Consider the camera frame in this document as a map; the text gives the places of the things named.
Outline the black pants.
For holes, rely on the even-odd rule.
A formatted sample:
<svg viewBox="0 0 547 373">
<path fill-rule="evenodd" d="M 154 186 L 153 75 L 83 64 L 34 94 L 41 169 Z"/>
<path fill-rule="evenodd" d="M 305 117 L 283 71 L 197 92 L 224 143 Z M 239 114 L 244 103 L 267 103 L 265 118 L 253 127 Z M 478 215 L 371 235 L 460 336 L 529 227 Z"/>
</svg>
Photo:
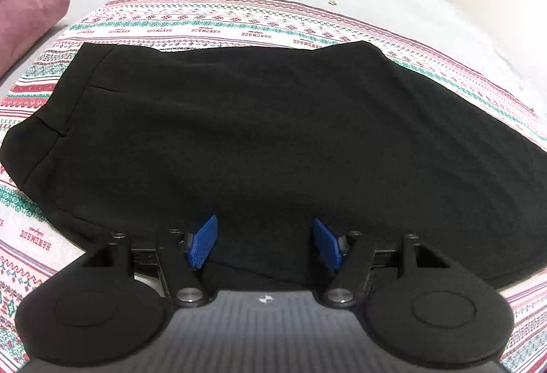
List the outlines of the black pants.
<svg viewBox="0 0 547 373">
<path fill-rule="evenodd" d="M 1 162 L 68 239 L 216 216 L 216 288 L 306 284 L 314 219 L 413 232 L 501 288 L 546 264 L 546 153 L 360 41 L 164 53 L 82 45 Z"/>
</svg>

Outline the patterned pink green bedspread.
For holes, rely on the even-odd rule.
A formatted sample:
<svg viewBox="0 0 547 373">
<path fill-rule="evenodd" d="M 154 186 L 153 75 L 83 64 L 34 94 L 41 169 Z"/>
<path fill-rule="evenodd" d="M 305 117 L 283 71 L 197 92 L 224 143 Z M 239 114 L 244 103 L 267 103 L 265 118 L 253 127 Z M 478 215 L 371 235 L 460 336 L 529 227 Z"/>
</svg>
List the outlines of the patterned pink green bedspread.
<svg viewBox="0 0 547 373">
<path fill-rule="evenodd" d="M 302 3 L 283 0 L 111 0 L 67 28 L 22 69 L 1 101 L 1 128 L 9 130 L 49 98 L 85 42 L 122 43 L 164 52 L 224 46 L 317 49 L 368 41 L 392 61 L 436 80 L 466 101 L 522 133 L 546 143 L 546 118 L 494 71 L 461 54 L 443 54 L 413 34 L 399 34 Z M 8 176 L 1 178 L 1 368 L 28 361 L 14 317 L 23 297 L 52 277 L 79 250 L 47 223 L 39 208 Z"/>
</svg>

